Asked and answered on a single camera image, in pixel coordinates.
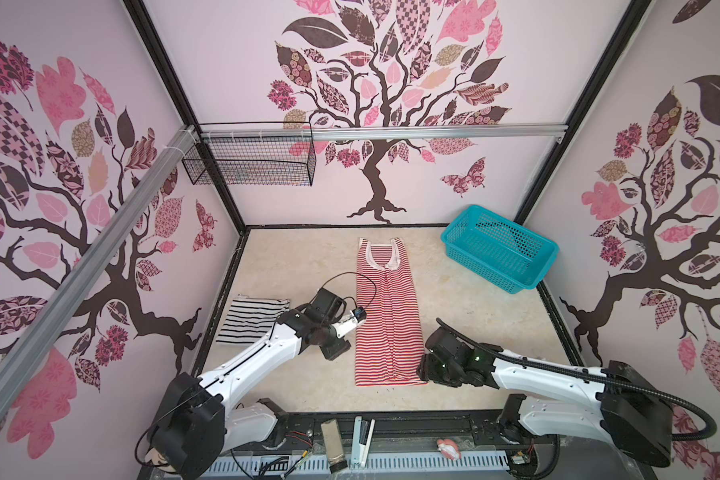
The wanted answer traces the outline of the red white striped tank top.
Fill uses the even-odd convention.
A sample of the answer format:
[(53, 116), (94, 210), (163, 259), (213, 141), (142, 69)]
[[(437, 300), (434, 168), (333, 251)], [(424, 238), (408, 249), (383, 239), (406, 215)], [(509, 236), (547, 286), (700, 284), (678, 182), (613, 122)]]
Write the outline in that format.
[(418, 299), (408, 253), (400, 238), (357, 252), (356, 299), (367, 318), (356, 330), (355, 384), (418, 386), (425, 354)]

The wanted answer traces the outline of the black white striped tank top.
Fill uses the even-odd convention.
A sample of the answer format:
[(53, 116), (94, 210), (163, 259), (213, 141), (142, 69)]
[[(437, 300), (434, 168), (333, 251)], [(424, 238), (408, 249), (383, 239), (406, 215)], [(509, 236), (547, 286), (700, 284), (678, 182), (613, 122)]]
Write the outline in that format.
[(288, 299), (235, 297), (217, 330), (215, 342), (247, 346), (268, 334), (277, 318), (290, 307)]

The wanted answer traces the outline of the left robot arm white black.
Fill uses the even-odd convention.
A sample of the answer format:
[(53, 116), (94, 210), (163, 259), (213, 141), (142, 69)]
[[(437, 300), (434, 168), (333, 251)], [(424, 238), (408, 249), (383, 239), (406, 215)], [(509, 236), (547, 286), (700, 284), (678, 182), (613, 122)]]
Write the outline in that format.
[(321, 288), (310, 302), (279, 313), (273, 325), (237, 356), (198, 377), (178, 375), (137, 441), (146, 450), (134, 453), (136, 461), (183, 479), (197, 479), (221, 454), (267, 441), (282, 411), (269, 400), (241, 408), (243, 397), (311, 346), (318, 347), (325, 359), (335, 360), (349, 350), (347, 335), (366, 318), (363, 306), (349, 309), (345, 299)]

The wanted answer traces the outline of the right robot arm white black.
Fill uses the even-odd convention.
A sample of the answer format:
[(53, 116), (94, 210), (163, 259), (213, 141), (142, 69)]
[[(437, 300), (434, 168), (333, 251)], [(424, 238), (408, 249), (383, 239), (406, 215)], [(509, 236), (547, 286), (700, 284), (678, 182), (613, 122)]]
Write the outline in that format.
[(473, 343), (441, 323), (427, 339), (416, 370), (426, 383), (507, 390), (495, 422), (512, 444), (543, 436), (596, 440), (652, 467), (672, 456), (673, 408), (629, 365), (585, 368), (530, 359), (487, 343)]

